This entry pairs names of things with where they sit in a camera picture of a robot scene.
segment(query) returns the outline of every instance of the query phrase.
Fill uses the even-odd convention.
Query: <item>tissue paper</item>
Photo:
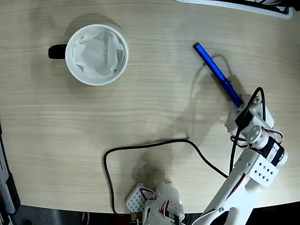
[[[93,28],[84,32],[73,48],[73,60],[83,73],[101,79],[117,70],[124,58],[124,46],[110,30]]]

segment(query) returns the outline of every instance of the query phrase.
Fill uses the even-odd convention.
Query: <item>black mug handle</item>
[[[64,60],[67,44],[53,45],[48,49],[48,57],[53,60]]]

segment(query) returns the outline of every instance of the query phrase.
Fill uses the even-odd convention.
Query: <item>wood grain surface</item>
[[[0,119],[22,204],[111,212],[103,154],[162,139],[189,137],[228,173],[229,100],[195,42],[239,93],[264,88],[285,134],[289,160],[257,206],[300,200],[300,14],[283,20],[175,0],[2,0],[0,21]],[[118,80],[91,87],[47,50],[102,22],[127,33],[129,63]],[[203,211],[224,182],[186,144],[113,153],[108,166],[120,213],[138,181],[173,182],[186,212]]]

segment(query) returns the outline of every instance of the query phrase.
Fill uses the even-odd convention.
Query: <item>dark floor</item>
[[[300,208],[300,202],[254,209],[247,225],[281,225],[286,224],[289,217],[294,224],[299,224],[298,215],[292,214],[291,211]],[[200,214],[186,214],[186,225],[192,222]],[[227,213],[217,218],[212,225],[223,225],[226,220]],[[131,223],[131,216],[116,217],[113,214],[89,213],[89,225],[136,225]],[[72,212],[64,210],[42,209],[30,206],[20,206],[17,214],[13,216],[15,225],[27,225],[26,220],[31,221],[32,225],[87,225],[88,214],[82,212]]]

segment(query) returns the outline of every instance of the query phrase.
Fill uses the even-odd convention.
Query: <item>blue pen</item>
[[[216,65],[216,63],[212,60],[212,58],[208,55],[208,53],[199,43],[194,44],[193,48],[200,55],[203,61],[207,64],[207,66],[210,68],[210,70],[216,76],[216,78],[220,81],[222,87],[225,89],[225,91],[227,92],[233,103],[236,105],[236,107],[240,108],[240,106],[244,104],[243,100],[235,92],[232,85],[230,84],[230,81],[226,79],[226,77]]]

